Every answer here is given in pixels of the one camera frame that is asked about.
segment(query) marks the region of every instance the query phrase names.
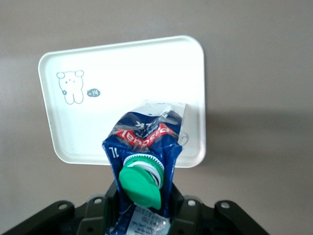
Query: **blue pouch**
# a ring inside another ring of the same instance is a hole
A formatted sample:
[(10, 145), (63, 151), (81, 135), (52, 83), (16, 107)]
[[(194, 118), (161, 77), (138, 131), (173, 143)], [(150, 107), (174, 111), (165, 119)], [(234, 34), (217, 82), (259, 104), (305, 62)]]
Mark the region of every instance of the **blue pouch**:
[(184, 110), (181, 103), (145, 104), (126, 113), (103, 141), (120, 196), (120, 213), (135, 203), (169, 217)]

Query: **white tray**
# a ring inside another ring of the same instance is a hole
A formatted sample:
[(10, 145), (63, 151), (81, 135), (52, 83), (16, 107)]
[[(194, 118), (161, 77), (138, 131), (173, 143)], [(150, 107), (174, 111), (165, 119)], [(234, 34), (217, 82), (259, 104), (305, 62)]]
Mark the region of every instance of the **white tray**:
[(54, 150), (64, 162), (109, 165), (102, 141), (124, 113), (146, 99), (187, 104), (189, 138), (176, 167), (196, 166), (205, 157), (204, 59), (195, 39), (49, 52), (38, 70)]

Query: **bear drawing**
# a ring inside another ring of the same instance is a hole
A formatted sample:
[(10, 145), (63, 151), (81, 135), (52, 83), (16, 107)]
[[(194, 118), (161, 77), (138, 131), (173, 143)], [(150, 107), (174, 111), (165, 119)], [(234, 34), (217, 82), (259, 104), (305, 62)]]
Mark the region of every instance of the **bear drawing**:
[(83, 75), (82, 70), (57, 73), (59, 85), (67, 104), (73, 104), (74, 102), (80, 104), (83, 102)]

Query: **gray background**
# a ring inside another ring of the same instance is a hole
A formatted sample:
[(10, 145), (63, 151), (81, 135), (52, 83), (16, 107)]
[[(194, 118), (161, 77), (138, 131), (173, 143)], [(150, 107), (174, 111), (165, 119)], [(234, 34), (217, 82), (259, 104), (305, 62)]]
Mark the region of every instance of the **gray background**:
[(207, 155), (174, 183), (237, 202), (270, 234), (313, 234), (312, 23), (311, 0), (0, 1), (0, 233), (113, 180), (55, 155), (41, 56), (184, 34), (205, 53)]

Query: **white label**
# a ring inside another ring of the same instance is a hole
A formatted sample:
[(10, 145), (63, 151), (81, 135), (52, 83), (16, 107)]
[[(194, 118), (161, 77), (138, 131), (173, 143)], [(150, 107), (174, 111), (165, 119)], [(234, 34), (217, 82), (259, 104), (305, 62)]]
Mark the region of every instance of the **white label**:
[(148, 208), (137, 206), (126, 235), (167, 235), (170, 228), (168, 218), (152, 213)]

